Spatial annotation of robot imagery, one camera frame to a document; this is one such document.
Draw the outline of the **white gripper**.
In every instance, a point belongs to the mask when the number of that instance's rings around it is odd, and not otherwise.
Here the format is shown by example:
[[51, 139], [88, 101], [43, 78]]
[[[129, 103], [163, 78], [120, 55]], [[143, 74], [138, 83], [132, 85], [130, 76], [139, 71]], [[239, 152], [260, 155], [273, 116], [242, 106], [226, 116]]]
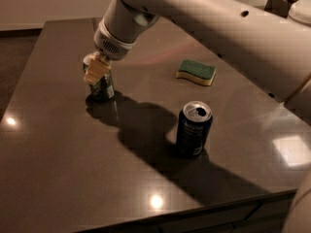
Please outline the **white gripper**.
[[[96, 49], [109, 59], [118, 61], [124, 59], [135, 46], [135, 43], [126, 43], [118, 40], [107, 29], [104, 20], [98, 23], [93, 41]], [[85, 58], [85, 81], [89, 84], [97, 84], [111, 70], [111, 64], [104, 59], [89, 54]]]

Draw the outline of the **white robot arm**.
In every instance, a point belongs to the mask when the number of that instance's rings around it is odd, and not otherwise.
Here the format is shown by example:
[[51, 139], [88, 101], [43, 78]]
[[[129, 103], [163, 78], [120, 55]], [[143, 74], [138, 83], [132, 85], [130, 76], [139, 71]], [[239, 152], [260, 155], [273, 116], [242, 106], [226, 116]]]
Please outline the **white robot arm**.
[[96, 84], [164, 17], [304, 121], [311, 115], [311, 30], [234, 0], [113, 0], [94, 34], [85, 74]]

